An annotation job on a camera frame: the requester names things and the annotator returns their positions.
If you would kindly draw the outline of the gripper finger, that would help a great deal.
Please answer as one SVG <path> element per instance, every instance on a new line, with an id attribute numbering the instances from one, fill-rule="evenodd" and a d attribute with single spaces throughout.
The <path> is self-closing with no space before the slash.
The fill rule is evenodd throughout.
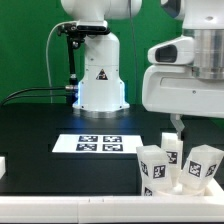
<path id="1" fill-rule="evenodd" d="M 176 132 L 178 139 L 182 139 L 182 131 L 184 130 L 185 126 L 181 120 L 181 115 L 180 114 L 171 114 L 170 115 L 170 121 L 173 124 Z"/>

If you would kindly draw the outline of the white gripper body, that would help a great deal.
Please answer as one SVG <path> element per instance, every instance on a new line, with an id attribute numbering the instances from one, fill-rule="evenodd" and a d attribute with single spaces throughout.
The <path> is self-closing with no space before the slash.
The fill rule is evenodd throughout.
<path id="1" fill-rule="evenodd" d="M 187 66 L 152 65 L 142 104 L 153 112 L 224 118 L 224 81 L 197 79 Z"/>

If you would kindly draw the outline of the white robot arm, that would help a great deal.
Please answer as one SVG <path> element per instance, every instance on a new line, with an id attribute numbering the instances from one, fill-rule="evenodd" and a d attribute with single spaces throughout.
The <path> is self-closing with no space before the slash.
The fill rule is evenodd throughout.
<path id="1" fill-rule="evenodd" d="M 71 43 L 85 45 L 84 77 L 73 107 L 92 117 L 111 117 L 127 109 L 119 77 L 119 41 L 107 21 L 135 16 L 142 0 L 61 4 L 73 18 L 64 26 Z M 224 118 L 224 0 L 160 0 L 160 5 L 183 22 L 182 35 L 149 49 L 143 106 L 168 113 L 177 131 L 184 129 L 183 115 Z"/>

